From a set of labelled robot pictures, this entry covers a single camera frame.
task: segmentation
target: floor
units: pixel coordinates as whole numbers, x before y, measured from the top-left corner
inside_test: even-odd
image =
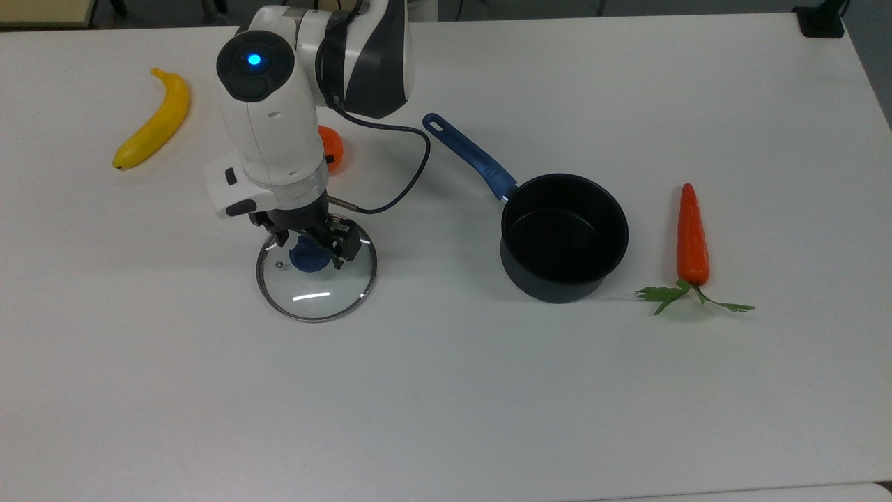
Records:
[[[114,14],[109,0],[98,0],[98,28],[172,28],[238,26],[263,5],[276,0],[228,0],[228,12],[205,18],[200,0],[125,0],[127,17]],[[591,17],[600,0],[439,0],[440,21],[481,21]],[[819,0],[604,0],[605,16],[708,13],[781,13]],[[310,7],[312,0],[288,0]],[[892,127],[892,0],[852,0],[845,23],[867,76]]]

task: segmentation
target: green leaf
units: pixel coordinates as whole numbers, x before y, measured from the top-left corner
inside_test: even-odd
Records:
[[[679,280],[676,284],[678,284],[678,288],[657,288],[654,286],[647,286],[644,289],[635,291],[635,294],[638,295],[638,298],[647,302],[660,302],[660,306],[657,307],[657,311],[654,312],[654,315],[659,315],[669,306],[669,304],[683,297],[690,291],[690,284],[684,280]]]
[[[732,312],[746,312],[746,311],[755,309],[755,307],[751,306],[751,305],[725,304],[725,303],[721,303],[721,302],[716,302],[715,300],[704,295],[703,291],[700,291],[700,288],[698,286],[694,286],[694,289],[697,291],[697,295],[700,298],[700,303],[703,303],[703,304],[706,302],[709,302],[711,304],[715,304],[720,307],[727,308],[728,310],[730,310]]]
[[[690,285],[689,282],[687,282],[687,281],[684,280],[684,279],[678,279],[678,280],[675,282],[675,285],[678,286],[678,287],[681,288],[681,289],[684,289],[684,292],[685,292],[685,293],[687,293],[688,291],[690,291],[691,288],[694,288],[693,286]]]
[[[655,288],[648,286],[644,289],[635,291],[639,298],[648,302],[665,302],[666,300],[675,300],[682,297],[688,291],[681,288]]]
[[[663,312],[669,306],[669,304],[671,304],[672,302],[673,302],[672,300],[668,300],[668,301],[661,303],[660,306],[657,307],[657,311],[654,312],[654,315],[660,315],[660,313]]]
[[[719,302],[713,302],[718,306],[723,306],[732,312],[748,312],[750,310],[754,310],[755,307],[752,305],[740,305],[740,304],[725,304]]]

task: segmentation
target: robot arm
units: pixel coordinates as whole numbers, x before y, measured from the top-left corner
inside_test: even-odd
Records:
[[[406,0],[357,13],[267,6],[223,46],[219,104],[237,153],[206,170],[218,216],[250,213],[283,243],[298,231],[345,260],[355,232],[327,210],[315,107],[381,118],[406,103],[414,78]]]

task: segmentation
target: black clamp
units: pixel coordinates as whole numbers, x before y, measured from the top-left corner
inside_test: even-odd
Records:
[[[846,29],[842,26],[839,9],[846,1],[825,0],[817,7],[793,7],[802,34],[809,38],[842,38]]]

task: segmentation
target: metal rim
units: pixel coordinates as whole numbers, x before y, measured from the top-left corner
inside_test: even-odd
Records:
[[[343,216],[338,214],[332,214],[332,217],[336,220],[345,219]],[[267,299],[267,302],[272,305],[272,307],[275,308],[279,313],[281,313],[285,317],[295,319],[295,321],[311,323],[328,322],[334,321],[335,319],[340,319],[350,312],[353,312],[356,307],[358,307],[359,304],[368,297],[368,293],[375,285],[378,275],[378,255],[375,252],[375,244],[372,243],[372,238],[368,236],[365,229],[360,227],[358,224],[356,227],[359,230],[359,236],[364,238],[368,242],[368,252],[372,260],[372,275],[368,279],[368,285],[366,286],[366,288],[363,289],[362,293],[359,293],[359,298],[357,298],[357,300],[350,304],[347,308],[343,309],[341,312],[331,314],[326,317],[301,317],[299,315],[292,314],[279,306],[279,304],[276,303],[276,301],[273,300],[273,298],[270,296],[269,292],[267,291],[266,281],[263,280],[263,265],[265,265],[267,262],[268,248],[276,242],[276,240],[271,235],[267,237],[266,241],[264,241],[263,247],[260,249],[260,254],[257,256],[257,266],[255,268],[255,274],[257,276],[257,286],[260,288],[260,293],[263,295],[264,298]]]

